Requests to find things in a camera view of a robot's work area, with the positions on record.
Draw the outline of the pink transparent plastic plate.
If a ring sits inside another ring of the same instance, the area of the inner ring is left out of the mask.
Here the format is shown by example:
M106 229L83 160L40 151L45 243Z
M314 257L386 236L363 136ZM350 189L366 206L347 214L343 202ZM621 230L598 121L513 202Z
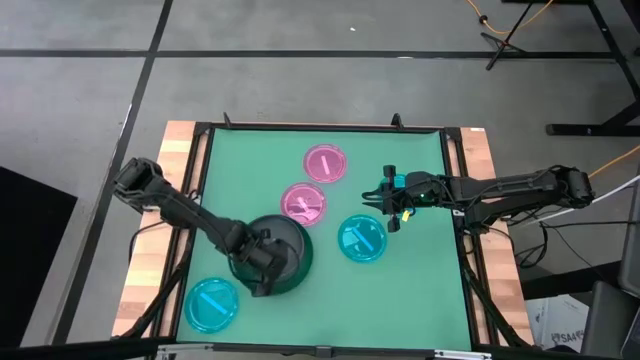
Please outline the pink transparent plastic plate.
M334 183L347 170L345 153L333 144L312 146L303 157L303 168L310 179L318 183Z
M299 182L289 186L280 199L281 213L303 227L319 223L327 210L324 192L316 185Z

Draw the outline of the black table frame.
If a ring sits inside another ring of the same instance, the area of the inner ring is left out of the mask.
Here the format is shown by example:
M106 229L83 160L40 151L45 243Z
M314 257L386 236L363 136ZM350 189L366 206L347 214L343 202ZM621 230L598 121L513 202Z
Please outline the black table frame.
M404 126L399 119L389 125L338 125L305 123L256 122L195 122L170 121L167 123L158 154L158 162L169 182L189 193L202 193L206 186L205 172L210 165L214 140L222 130L256 131L261 134L285 132L331 132L384 135L436 134L442 147L443 164L447 173L471 174L487 178L494 173L487 136L482 128ZM185 245L195 239L192 230L172 230L161 223L155 213L143 215L142 234L133 248L133 262L127 272L119 301L113 332L125 332L150 305L152 297L167 282L170 272L177 266ZM460 236L468 261L479 278L483 290L491 296L501 314L514 332L525 342L533 341L527 318L524 296L519 283L513 246L507 238L507 227L497 223L494 230L479 236ZM336 356L409 356L424 357L424 349L339 346L320 341L306 345L232 344L215 341L213 351L282 353L284 355L310 355L316 358Z

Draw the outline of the black floor mat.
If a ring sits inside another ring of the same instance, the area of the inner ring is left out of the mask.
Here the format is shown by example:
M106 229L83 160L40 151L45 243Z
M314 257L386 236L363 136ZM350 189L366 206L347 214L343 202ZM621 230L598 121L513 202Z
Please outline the black floor mat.
M76 202L0 166L0 348L20 345Z

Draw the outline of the white cardboard box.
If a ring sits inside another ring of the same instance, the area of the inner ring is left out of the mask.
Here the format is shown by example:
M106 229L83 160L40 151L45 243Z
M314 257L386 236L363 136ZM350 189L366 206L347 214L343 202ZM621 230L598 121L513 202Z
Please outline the white cardboard box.
M582 347L589 307L570 295L525 301L534 344L542 349Z

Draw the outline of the black desk stand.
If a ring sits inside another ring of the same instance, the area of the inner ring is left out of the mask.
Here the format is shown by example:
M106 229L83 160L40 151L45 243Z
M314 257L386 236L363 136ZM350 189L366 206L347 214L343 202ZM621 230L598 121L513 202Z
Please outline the black desk stand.
M640 137L640 125L631 125L632 121L640 119L640 84L594 0L589 0L587 6L631 88L634 101L601 124L547 124L545 132L549 136Z

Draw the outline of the green table mat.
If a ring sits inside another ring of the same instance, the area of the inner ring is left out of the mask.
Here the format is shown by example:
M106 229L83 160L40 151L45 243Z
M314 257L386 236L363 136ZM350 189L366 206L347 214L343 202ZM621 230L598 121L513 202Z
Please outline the green table mat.
M445 170L440 137L430 134L216 130L203 205L245 222L276 214L291 185L303 182L305 153L339 147L345 175L322 188L326 206L309 227L313 262L305 280L277 296L238 288L238 312L223 330L206 334L187 320L181 342L335 347L452 349L470 347L452 216L419 210L388 237L375 261L357 263L339 246L341 224L353 215L387 222L362 196L375 189L386 165L401 174Z

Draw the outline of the black tripod stand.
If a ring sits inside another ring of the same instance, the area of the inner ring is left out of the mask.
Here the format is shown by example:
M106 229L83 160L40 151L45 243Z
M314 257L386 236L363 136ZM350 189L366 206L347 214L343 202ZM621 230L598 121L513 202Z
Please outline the black tripod stand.
M506 33L504 38L498 38L496 36L490 35L485 32L481 32L480 35L482 38L488 41L492 41L496 45L495 53L490 58L488 64L485 67L486 71L491 71L499 58L504 54L515 54L515 55L524 55L527 53L526 50L515 46L511 43L511 38L515 35L516 31L523 24L525 17L528 15L533 3L529 3L527 7L524 9L519 19L513 25L513 27Z

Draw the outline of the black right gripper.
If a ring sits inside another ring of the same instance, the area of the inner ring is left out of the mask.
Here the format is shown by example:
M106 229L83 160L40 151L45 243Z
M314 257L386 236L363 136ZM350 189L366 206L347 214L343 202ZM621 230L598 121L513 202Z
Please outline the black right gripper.
M394 233L400 230L400 218L406 208L411 209L411 216L415 213L417 207L412 205L410 199L405 194L405 188L396 188L394 184L394 177L396 175L396 167L394 165L385 165L383 167L384 177L388 180L387 183L382 184L373 191L367 191L362 193L363 199L382 199L382 201L364 201L365 206L369 206L379 210L382 214L390 216L387 223L387 229L390 233ZM435 175L437 177L437 183L439 185L438 200L433 206L436 207L443 201L443 177Z

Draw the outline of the dark green round bowl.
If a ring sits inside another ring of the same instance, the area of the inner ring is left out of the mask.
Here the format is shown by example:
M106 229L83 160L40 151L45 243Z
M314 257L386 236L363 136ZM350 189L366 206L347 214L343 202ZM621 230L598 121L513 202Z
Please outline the dark green round bowl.
M249 242L232 256L230 270L253 297L281 295L300 285L313 262L306 229L283 215L265 215L248 224Z

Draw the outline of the grey chair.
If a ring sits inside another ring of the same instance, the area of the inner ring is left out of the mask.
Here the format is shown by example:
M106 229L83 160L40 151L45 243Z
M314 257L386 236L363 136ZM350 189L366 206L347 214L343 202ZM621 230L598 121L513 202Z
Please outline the grey chair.
M633 195L617 284L598 281L593 287L583 355L640 360L640 184Z

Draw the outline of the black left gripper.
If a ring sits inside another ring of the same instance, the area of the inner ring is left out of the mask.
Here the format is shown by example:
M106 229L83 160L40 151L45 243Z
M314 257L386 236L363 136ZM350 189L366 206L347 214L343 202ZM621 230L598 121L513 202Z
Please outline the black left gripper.
M232 251L230 270L243 283L249 283L252 296L273 296L280 293L276 280L293 256L294 269L299 269L299 252L280 238L272 238L269 229L258 232L244 228L239 245Z

